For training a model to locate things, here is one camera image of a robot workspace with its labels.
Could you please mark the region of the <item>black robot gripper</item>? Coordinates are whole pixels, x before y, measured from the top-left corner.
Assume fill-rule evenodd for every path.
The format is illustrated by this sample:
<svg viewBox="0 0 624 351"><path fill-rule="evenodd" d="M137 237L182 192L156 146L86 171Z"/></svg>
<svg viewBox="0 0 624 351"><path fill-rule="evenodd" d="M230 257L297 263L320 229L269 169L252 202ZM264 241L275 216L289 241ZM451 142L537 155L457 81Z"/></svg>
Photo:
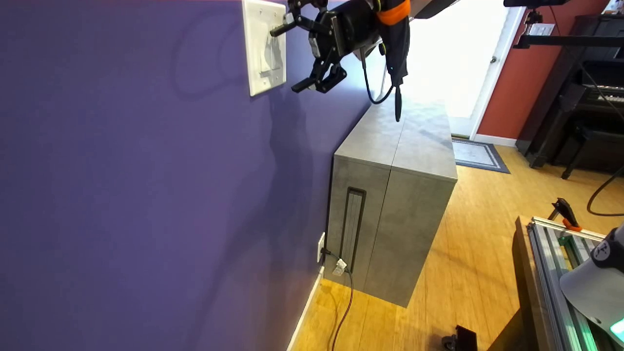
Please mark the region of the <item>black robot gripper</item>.
<svg viewBox="0 0 624 351"><path fill-rule="evenodd" d="M314 54L310 75L293 85L297 93L308 87L328 93L347 75L342 58L369 48L379 34L369 0L345 0L336 7L330 7L328 0L287 0L287 13L291 19L269 29L269 34L279 36L303 27Z"/></svg>

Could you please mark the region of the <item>robot arm with orange band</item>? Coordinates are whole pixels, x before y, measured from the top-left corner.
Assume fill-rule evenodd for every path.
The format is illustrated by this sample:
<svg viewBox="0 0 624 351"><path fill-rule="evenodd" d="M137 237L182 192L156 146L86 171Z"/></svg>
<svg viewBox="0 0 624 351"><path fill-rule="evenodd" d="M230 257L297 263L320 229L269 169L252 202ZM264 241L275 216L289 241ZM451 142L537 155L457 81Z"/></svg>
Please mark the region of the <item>robot arm with orange band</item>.
<svg viewBox="0 0 624 351"><path fill-rule="evenodd" d="M314 54L310 75L293 85L295 91L314 87L322 93L336 87L347 70L342 58L355 54L361 64L369 52L381 46L386 56L390 87L379 99L369 93L369 101L379 105L394 97L394 118L402 118L402 83L408 75L410 21L429 19L447 9L455 0L345 0L328 7L328 0L287 0L287 13L281 25L269 31L279 36L295 27L308 32Z"/></svg>

